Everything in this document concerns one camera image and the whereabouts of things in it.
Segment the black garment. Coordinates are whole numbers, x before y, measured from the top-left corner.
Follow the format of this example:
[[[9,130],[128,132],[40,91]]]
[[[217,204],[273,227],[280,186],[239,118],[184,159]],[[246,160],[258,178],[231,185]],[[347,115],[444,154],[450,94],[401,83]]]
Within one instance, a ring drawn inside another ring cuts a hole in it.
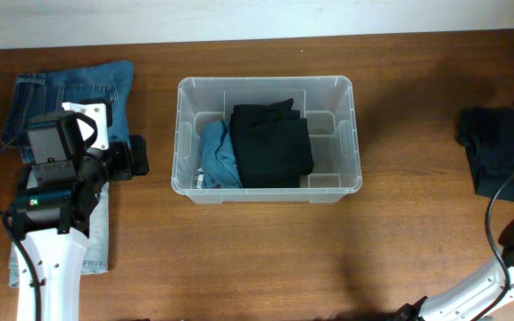
[[[244,188],[298,188],[314,169],[307,119],[292,98],[272,104],[238,104],[231,140]]]
[[[469,108],[460,112],[456,140],[464,146],[476,194],[514,202],[514,109]]]

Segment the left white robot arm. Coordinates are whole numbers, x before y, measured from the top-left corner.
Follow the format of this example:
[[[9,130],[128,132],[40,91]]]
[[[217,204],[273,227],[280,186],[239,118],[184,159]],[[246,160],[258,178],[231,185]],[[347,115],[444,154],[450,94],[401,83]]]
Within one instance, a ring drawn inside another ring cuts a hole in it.
[[[149,172],[145,139],[110,142],[105,101],[64,103],[29,119],[21,137],[34,160],[3,222],[19,266],[19,320],[76,320],[92,213],[112,181]]]

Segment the blue shirt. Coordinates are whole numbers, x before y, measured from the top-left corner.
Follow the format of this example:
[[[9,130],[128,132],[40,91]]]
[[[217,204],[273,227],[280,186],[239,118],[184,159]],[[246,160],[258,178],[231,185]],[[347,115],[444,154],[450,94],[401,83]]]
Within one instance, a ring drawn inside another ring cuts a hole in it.
[[[229,121],[214,121],[200,135],[200,167],[194,174],[196,189],[241,188]]]

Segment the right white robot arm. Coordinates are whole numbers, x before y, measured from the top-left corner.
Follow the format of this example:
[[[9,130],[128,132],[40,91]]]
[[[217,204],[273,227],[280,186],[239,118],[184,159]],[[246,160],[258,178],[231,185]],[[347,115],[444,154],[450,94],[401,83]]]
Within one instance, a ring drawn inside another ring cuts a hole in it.
[[[461,321],[478,320],[514,301],[514,219],[502,231],[501,266],[489,260],[477,272],[450,290],[402,306],[393,320]]]

